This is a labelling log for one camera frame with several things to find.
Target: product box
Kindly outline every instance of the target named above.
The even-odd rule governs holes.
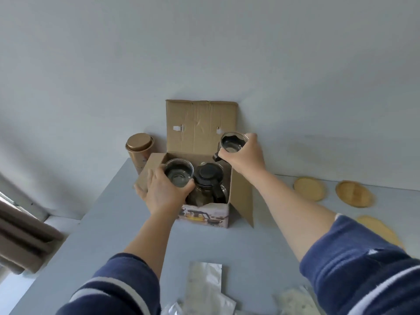
[[[231,101],[166,101],[167,153],[152,153],[136,181],[147,189],[147,171],[172,158],[184,158],[194,168],[202,162],[214,162],[218,143],[225,132],[236,131],[238,104]],[[227,204],[209,203],[204,206],[183,205],[179,218],[203,225],[228,227],[229,208],[233,206],[251,226],[252,186],[225,161],[223,185],[229,191]]]

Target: curtain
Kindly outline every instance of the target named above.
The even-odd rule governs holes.
[[[0,264],[13,273],[37,272],[62,239],[55,228],[0,201]]]

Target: gray table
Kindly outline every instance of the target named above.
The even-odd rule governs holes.
[[[132,189],[136,177],[128,159],[11,314],[54,314],[95,270],[134,238],[149,216]],[[280,178],[289,185],[294,181],[293,177]],[[327,207],[352,217],[370,214],[383,219],[401,236],[408,252],[418,256],[418,191],[369,187],[378,202],[360,210],[338,199],[335,184],[326,182],[329,195],[323,203]],[[237,212],[232,212],[228,229],[175,222],[160,281],[162,305],[183,298],[189,262],[203,261],[223,264],[222,291],[238,302],[239,309],[274,314],[272,294],[305,283],[305,279],[257,192],[254,219],[254,229]]]

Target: wooden coaster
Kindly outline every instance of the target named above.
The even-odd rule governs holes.
[[[355,181],[339,182],[336,186],[336,193],[341,201],[356,208],[371,207],[375,199],[367,188]]]
[[[293,183],[293,189],[307,200],[321,201],[327,193],[322,181],[312,177],[299,177]]]
[[[362,215],[356,219],[357,222],[363,224],[369,230],[375,232],[379,236],[383,237],[389,243],[395,244],[405,250],[404,245],[388,226],[385,225],[381,220],[378,220],[370,215]]]

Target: box flap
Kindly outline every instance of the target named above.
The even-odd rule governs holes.
[[[252,185],[232,169],[230,204],[254,227]]]
[[[153,153],[150,154],[147,163],[145,164],[142,172],[139,174],[135,184],[138,185],[144,191],[147,191],[147,172],[149,169],[156,169],[161,163],[165,162],[166,153]]]
[[[217,152],[221,135],[236,130],[237,109],[233,101],[167,100],[168,152]]]

